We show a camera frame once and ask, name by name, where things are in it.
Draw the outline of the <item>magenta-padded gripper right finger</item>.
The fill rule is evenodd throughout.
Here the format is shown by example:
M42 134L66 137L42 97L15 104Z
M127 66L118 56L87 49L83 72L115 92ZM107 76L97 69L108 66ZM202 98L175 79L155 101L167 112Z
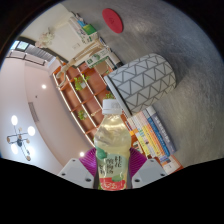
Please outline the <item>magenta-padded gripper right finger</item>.
M166 176L166 172L156 159L147 159L134 148L130 149L128 172L129 189L144 187Z

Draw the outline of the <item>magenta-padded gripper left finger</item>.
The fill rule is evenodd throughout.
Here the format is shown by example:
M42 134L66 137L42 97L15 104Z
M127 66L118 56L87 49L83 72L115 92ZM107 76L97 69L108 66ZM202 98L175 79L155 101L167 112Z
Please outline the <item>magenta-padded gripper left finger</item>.
M83 157L71 158L58 176L83 188L93 189L96 174L96 149L92 148Z

